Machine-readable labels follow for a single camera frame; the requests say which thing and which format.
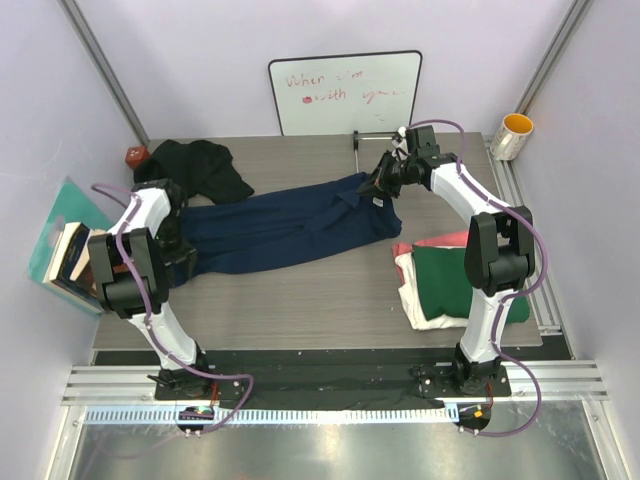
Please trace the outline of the navy blue t shirt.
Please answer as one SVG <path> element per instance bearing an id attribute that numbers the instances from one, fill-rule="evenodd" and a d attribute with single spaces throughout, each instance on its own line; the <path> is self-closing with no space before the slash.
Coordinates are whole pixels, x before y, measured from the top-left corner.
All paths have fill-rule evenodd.
<path id="1" fill-rule="evenodd" d="M 361 196 L 366 173 L 225 204 L 189 207 L 183 234 L 196 250 L 191 272 L 172 267 L 174 286 L 206 273 L 246 274 L 307 263 L 395 238 L 393 202 Z"/>

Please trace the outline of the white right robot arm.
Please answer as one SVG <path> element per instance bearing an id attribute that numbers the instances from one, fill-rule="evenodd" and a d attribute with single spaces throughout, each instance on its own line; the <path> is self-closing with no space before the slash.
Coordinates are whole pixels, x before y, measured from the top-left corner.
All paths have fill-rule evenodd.
<path id="1" fill-rule="evenodd" d="M 531 212 L 499 200 L 472 177 L 460 156 L 442 152 L 430 121 L 399 128 L 392 144 L 358 192 L 396 198 L 402 187 L 421 185 L 467 221 L 464 271 L 472 299 L 468 324 L 455 348 L 451 382 L 464 396 L 481 395 L 499 376 L 509 308 L 535 271 Z"/>

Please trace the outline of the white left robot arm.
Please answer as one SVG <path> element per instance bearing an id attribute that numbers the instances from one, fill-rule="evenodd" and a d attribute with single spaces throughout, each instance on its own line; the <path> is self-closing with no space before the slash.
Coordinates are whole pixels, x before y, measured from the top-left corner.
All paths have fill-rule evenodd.
<path id="1" fill-rule="evenodd" d="M 107 312 L 134 326 L 160 360 L 150 379 L 163 393 L 193 399 L 213 385 L 204 353 L 169 305 L 172 267 L 192 270 L 196 252 L 181 233 L 188 198 L 170 179 L 137 183 L 123 192 L 122 215 L 88 241 L 98 300 Z"/>

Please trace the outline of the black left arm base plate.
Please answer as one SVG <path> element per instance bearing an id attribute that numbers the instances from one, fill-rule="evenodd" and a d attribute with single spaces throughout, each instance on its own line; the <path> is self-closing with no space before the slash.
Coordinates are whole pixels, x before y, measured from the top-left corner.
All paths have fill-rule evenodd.
<path id="1" fill-rule="evenodd" d="M 221 375 L 194 369 L 161 369 L 157 375 L 148 375 L 147 378 L 155 384 L 154 398 L 158 401 L 205 400 L 215 388 L 221 392 L 223 382 L 238 383 L 233 390 L 240 391 L 244 382 L 253 380 L 248 374 Z"/>

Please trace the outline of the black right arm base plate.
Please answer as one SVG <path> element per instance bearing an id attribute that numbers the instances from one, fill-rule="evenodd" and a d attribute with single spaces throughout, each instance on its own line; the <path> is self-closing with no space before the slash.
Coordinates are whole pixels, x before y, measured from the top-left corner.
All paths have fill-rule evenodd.
<path id="1" fill-rule="evenodd" d="M 416 381 L 414 393 L 425 399 L 489 395 L 507 398 L 512 394 L 506 368 L 502 365 L 466 376 L 451 363 L 427 363 L 412 366 L 409 374 Z"/>

